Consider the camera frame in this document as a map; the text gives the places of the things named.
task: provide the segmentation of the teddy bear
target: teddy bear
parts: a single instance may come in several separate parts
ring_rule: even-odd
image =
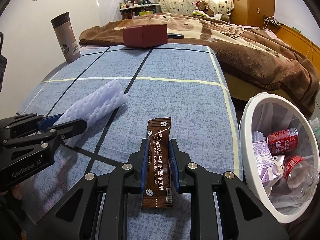
[[[213,17],[214,12],[209,8],[209,5],[205,1],[198,1],[196,2],[196,6],[198,7],[199,11],[203,11],[206,15]]]

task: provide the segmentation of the metal screw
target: metal screw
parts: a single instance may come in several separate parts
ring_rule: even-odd
[[[94,174],[93,174],[93,173],[87,173],[87,174],[84,176],[84,178],[85,178],[86,180],[91,180],[91,179],[94,178]]]
[[[132,165],[130,163],[125,163],[122,165],[122,169],[124,170],[130,170],[132,168]]]
[[[233,179],[235,177],[234,173],[231,172],[231,171],[227,171],[225,174],[224,174],[228,179]]]
[[[189,163],[188,168],[194,170],[194,169],[198,168],[198,165],[196,163]]]

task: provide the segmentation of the red can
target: red can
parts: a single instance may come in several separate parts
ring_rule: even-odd
[[[267,136],[267,144],[272,155],[294,151],[298,147],[298,131],[289,128]]]

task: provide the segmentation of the starbucks tumbler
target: starbucks tumbler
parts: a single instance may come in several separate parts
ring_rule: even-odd
[[[81,57],[78,43],[72,31],[69,12],[61,14],[51,20],[62,53],[68,63]]]

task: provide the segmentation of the tumbler lid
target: tumbler lid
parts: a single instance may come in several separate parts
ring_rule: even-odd
[[[59,16],[55,17],[51,20],[52,26],[55,29],[56,27],[59,27],[60,25],[70,21],[69,12],[60,14]]]

